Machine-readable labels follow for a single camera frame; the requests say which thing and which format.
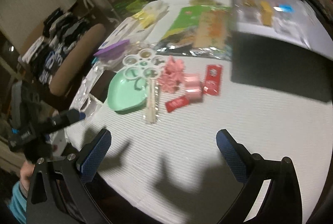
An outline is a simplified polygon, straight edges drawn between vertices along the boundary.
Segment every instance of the mint green tray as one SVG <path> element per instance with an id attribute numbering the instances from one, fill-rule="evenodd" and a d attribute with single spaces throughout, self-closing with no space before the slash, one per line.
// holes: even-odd
<path id="1" fill-rule="evenodd" d="M 125 111 L 141 106 L 147 98 L 147 82 L 143 78 L 127 80 L 124 70 L 119 71 L 111 80 L 107 103 L 114 111 Z"/>

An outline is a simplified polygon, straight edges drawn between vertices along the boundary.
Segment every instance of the blue gripper pad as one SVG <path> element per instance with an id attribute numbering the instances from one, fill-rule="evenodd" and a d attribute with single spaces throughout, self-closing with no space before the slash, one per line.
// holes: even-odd
<path id="1" fill-rule="evenodd" d="M 246 166 L 222 130 L 218 131 L 216 134 L 216 144 L 236 180 L 240 183 L 246 184 Z"/>
<path id="2" fill-rule="evenodd" d="M 93 180 L 97 169 L 108 152 L 110 146 L 111 133 L 106 130 L 106 132 L 101 135 L 96 145 L 92 148 L 80 166 L 81 182 L 83 184 L 89 183 Z"/>

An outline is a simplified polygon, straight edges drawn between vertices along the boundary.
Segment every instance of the person's hand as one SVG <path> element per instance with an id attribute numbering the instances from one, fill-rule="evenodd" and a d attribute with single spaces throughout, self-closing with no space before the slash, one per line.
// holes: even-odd
<path id="1" fill-rule="evenodd" d="M 20 170 L 20 182 L 25 190 L 29 190 L 30 186 L 30 178 L 32 176 L 32 173 L 34 172 L 35 165 L 31 164 L 28 161 L 25 161 L 23 163 L 23 166 Z"/>

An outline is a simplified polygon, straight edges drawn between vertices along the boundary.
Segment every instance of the plastic wrap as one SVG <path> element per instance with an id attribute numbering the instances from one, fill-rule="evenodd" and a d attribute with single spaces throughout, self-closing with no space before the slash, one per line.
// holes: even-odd
<path id="1" fill-rule="evenodd" d="M 160 55 L 186 55 L 231 60 L 230 8 L 196 5 L 181 9 L 154 49 Z"/>

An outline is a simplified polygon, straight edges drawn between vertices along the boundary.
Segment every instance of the purple container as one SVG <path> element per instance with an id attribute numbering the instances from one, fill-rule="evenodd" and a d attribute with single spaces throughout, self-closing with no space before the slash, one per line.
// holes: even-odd
<path id="1" fill-rule="evenodd" d="M 94 56 L 101 60 L 115 60 L 125 52 L 125 48 L 129 45 L 129 40 L 120 40 L 104 49 L 98 50 Z"/>

